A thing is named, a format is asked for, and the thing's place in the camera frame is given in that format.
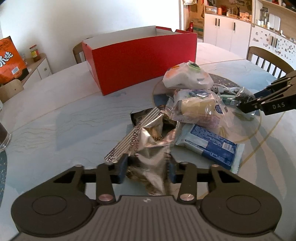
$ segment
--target cup with dark liquid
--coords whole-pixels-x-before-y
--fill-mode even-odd
[[[0,123],[0,152],[4,151],[11,140],[11,134]]]

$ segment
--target blue snack wrapper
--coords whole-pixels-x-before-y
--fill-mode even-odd
[[[244,151],[244,144],[235,144],[201,126],[185,124],[180,130],[175,144],[184,146],[232,173],[237,173]]]

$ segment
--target orange bag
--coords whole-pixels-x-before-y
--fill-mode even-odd
[[[26,64],[18,53],[11,37],[0,40],[0,84],[14,79],[23,80],[29,74]]]

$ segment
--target chinese characters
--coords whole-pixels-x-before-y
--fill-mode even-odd
[[[13,54],[10,52],[6,52],[4,55],[4,58],[2,56],[0,56],[0,67],[2,67],[3,65],[6,64],[6,62],[13,57]]]

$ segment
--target red box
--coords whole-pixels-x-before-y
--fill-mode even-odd
[[[195,62],[197,34],[149,26],[100,34],[82,42],[89,70],[103,95],[163,76]]]

